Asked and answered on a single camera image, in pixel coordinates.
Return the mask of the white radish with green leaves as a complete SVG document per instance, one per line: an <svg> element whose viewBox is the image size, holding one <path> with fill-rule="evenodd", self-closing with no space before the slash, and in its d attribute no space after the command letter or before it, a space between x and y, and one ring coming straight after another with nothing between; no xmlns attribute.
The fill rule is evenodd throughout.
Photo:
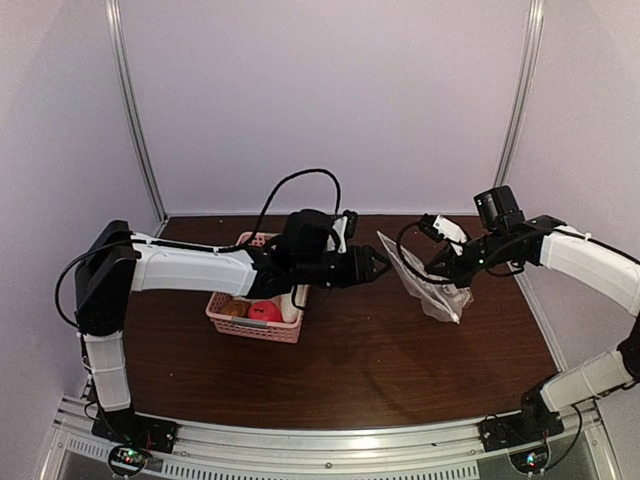
<svg viewBox="0 0 640 480"><path fill-rule="evenodd" d="M281 296L280 300L280 312L282 321L286 324L293 324L297 322L298 316L301 310L294 305L295 296L292 293L287 293Z"/></svg>

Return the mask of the red apple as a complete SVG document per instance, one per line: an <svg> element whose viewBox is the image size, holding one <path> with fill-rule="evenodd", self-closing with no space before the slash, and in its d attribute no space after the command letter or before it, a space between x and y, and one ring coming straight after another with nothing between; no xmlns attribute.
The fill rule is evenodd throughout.
<svg viewBox="0 0 640 480"><path fill-rule="evenodd" d="M253 303L248 309L247 316L251 320L263 322L281 323L283 321L280 308L270 300Z"/></svg>

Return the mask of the brown potato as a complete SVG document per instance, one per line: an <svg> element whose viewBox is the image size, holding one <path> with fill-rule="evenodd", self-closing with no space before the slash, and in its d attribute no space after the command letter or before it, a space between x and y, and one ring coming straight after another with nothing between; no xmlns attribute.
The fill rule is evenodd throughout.
<svg viewBox="0 0 640 480"><path fill-rule="evenodd" d="M220 315L247 318L252 303L245 300L229 299L219 310Z"/></svg>

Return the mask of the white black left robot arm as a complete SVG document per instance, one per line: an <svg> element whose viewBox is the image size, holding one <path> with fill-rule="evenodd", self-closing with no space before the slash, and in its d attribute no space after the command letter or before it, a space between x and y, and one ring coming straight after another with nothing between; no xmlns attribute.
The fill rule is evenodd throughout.
<svg viewBox="0 0 640 480"><path fill-rule="evenodd" d="M154 238L109 223L79 260L75 318L88 356L106 429L123 444L144 433L136 415L123 345L129 296L147 290L205 291L269 300L300 286L348 288L371 283L391 262L368 245L351 246L358 216L304 209L290 214L282 233L255 244L252 232L233 246Z"/></svg>

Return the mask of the clear zip top bag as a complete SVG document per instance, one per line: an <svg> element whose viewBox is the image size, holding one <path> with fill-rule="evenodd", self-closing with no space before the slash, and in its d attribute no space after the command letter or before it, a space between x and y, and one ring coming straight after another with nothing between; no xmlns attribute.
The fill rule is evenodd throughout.
<svg viewBox="0 0 640 480"><path fill-rule="evenodd" d="M402 247L403 262L396 242L381 231L377 231L377 236L406 291L420 301L423 313L439 322L459 324L464 310L474 300L471 289L426 282L407 266L418 273L424 270L423 262L416 255Z"/></svg>

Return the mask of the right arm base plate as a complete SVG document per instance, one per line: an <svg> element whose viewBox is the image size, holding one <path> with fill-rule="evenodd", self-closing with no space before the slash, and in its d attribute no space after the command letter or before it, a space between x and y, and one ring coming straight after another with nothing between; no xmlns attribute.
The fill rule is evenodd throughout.
<svg viewBox="0 0 640 480"><path fill-rule="evenodd" d="M489 415L479 423L478 429L485 452L542 442L565 430L557 414L536 419L524 412L505 416Z"/></svg>

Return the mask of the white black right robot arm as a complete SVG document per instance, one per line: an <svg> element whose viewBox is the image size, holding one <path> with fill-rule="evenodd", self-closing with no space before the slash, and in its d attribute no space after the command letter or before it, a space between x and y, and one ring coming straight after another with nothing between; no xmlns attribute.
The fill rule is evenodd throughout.
<svg viewBox="0 0 640 480"><path fill-rule="evenodd" d="M371 320L395 341L372 348L372 390L390 425L513 410L526 389L552 372L554 352L573 368L618 344L632 326L612 299L535 266L516 277L504 268L479 274L458 323L426 316L395 274L370 292Z"/></svg>

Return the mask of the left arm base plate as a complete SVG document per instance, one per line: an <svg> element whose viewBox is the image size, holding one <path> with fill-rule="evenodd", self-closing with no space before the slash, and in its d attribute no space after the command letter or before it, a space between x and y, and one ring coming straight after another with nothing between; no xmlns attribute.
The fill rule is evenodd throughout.
<svg viewBox="0 0 640 480"><path fill-rule="evenodd" d="M176 422L139 415L132 408L100 411L91 428L96 437L167 454L174 450L177 431Z"/></svg>

